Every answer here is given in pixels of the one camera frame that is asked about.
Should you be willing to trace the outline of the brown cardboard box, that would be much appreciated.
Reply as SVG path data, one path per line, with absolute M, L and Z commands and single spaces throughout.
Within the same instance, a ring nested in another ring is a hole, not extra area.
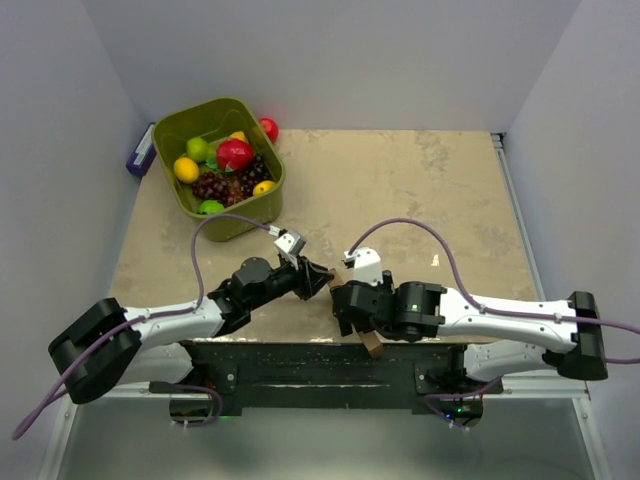
M 333 275 L 333 279 L 328 283 L 328 288 L 331 296 L 339 287 L 344 284 L 344 280 L 340 276 L 339 272 L 335 268 L 331 268 L 329 272 Z M 356 333 L 360 339 L 362 345 L 366 348 L 369 355 L 373 358 L 379 358 L 384 353 L 384 347 L 377 334 L 373 331 L 359 331 L 356 330 L 351 324 L 338 321 L 340 333 L 343 337 Z

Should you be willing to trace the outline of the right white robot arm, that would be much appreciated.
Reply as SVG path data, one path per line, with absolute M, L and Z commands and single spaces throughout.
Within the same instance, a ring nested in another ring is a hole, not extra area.
M 332 313 L 342 335 L 376 332 L 407 342 L 443 336 L 493 338 L 489 345 L 468 345 L 463 358 L 446 367 L 446 382 L 456 392 L 541 369 L 571 380 L 608 377 L 599 312 L 588 292 L 542 303 L 465 298 L 439 284 L 410 281 L 394 286 L 390 274 L 383 275 L 384 281 L 376 285 L 350 280 L 332 288 Z

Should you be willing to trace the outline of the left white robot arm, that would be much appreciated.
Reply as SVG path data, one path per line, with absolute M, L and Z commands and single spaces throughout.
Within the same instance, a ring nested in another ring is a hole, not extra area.
M 126 309 L 114 298 L 96 302 L 48 347 L 72 401 L 86 404 L 118 384 L 142 381 L 135 368 L 149 351 L 231 334 L 251 321 L 252 311 L 290 292 L 308 300 L 334 279 L 304 256 L 296 265 L 279 261 L 274 268 L 260 257 L 245 260 L 200 301 L 151 309 Z

